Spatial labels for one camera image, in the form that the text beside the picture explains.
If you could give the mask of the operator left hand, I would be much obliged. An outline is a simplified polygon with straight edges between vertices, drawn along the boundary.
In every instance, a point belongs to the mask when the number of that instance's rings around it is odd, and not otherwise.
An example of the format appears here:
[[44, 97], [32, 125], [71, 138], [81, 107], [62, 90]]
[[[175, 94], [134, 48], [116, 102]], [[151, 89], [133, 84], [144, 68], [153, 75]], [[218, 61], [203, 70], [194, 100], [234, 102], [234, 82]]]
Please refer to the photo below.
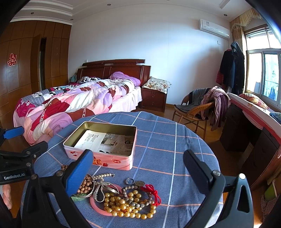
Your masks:
[[9, 184], [2, 185], [2, 198], [8, 209], [12, 208], [11, 186]]

